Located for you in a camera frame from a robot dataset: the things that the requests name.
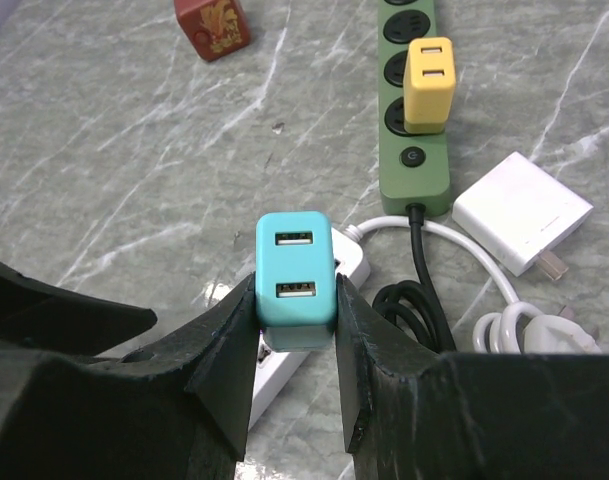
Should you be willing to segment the green power strip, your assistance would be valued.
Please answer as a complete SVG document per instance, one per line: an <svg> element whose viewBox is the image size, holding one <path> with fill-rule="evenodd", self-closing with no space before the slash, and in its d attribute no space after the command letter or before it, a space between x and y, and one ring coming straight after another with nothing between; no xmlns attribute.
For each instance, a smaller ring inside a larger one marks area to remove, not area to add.
<svg viewBox="0 0 609 480"><path fill-rule="evenodd" d="M451 204L445 133L456 86L453 42L437 32L433 1L378 3L379 190L388 215Z"/></svg>

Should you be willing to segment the white plug adapter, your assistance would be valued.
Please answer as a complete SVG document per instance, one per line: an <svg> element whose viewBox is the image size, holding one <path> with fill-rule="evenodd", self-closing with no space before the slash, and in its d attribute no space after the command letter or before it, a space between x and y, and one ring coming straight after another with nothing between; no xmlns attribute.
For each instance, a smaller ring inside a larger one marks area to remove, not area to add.
<svg viewBox="0 0 609 480"><path fill-rule="evenodd" d="M518 277L592 211L587 200L513 152L456 198L452 218Z"/></svg>

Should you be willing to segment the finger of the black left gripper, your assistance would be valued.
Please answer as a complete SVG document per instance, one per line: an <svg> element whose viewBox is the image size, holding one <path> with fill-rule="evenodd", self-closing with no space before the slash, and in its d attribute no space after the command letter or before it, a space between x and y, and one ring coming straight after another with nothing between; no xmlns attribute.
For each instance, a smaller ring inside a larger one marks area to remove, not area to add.
<svg viewBox="0 0 609 480"><path fill-rule="evenodd" d="M55 287L0 262L0 341L95 356L156 323L151 309Z"/></svg>

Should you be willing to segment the yellow plug adapter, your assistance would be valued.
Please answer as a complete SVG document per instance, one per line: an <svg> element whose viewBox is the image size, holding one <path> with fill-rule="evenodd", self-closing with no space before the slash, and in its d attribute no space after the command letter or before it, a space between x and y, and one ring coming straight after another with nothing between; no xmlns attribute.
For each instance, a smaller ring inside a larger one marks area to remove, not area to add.
<svg viewBox="0 0 609 480"><path fill-rule="evenodd" d="M448 37L412 40L403 76L405 130L412 135L441 133L450 116L455 86L452 41Z"/></svg>

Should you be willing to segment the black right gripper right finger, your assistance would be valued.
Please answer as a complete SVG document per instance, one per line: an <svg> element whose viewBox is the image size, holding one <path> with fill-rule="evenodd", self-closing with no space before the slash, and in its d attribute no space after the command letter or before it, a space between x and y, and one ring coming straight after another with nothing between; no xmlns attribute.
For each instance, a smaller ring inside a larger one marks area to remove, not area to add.
<svg viewBox="0 0 609 480"><path fill-rule="evenodd" d="M337 280L359 479L609 479L609 355L434 353Z"/></svg>

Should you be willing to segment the teal plug adapter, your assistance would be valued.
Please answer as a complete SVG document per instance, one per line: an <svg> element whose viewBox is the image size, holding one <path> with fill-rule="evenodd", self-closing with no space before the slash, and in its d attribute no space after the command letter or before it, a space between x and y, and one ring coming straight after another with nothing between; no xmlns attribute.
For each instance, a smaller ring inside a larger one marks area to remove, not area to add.
<svg viewBox="0 0 609 480"><path fill-rule="evenodd" d="M256 313L277 352L327 347L337 319L332 229L318 211L274 212L256 224Z"/></svg>

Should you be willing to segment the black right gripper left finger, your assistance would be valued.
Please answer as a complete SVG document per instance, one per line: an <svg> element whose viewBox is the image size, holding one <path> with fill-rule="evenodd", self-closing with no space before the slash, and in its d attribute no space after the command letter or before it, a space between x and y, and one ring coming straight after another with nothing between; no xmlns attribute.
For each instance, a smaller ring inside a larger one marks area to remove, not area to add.
<svg viewBox="0 0 609 480"><path fill-rule="evenodd" d="M0 479L230 479L244 458L255 279L161 340L92 361L0 343Z"/></svg>

